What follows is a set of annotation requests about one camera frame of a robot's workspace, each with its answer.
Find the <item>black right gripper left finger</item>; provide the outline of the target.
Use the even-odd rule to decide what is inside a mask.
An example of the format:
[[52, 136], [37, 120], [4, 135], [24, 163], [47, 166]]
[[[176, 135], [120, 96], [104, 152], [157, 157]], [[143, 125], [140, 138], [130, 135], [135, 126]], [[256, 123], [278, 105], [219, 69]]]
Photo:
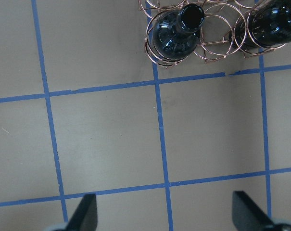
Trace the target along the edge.
[[95, 231], [98, 226], [96, 194], [85, 194], [65, 227], [65, 231]]

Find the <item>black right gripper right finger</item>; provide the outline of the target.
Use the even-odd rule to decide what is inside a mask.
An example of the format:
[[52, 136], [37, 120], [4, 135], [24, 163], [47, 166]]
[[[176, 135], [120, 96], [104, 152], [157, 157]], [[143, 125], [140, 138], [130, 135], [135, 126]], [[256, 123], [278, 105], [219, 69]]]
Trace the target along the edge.
[[238, 231], [279, 231], [263, 210], [244, 191], [232, 194], [232, 222]]

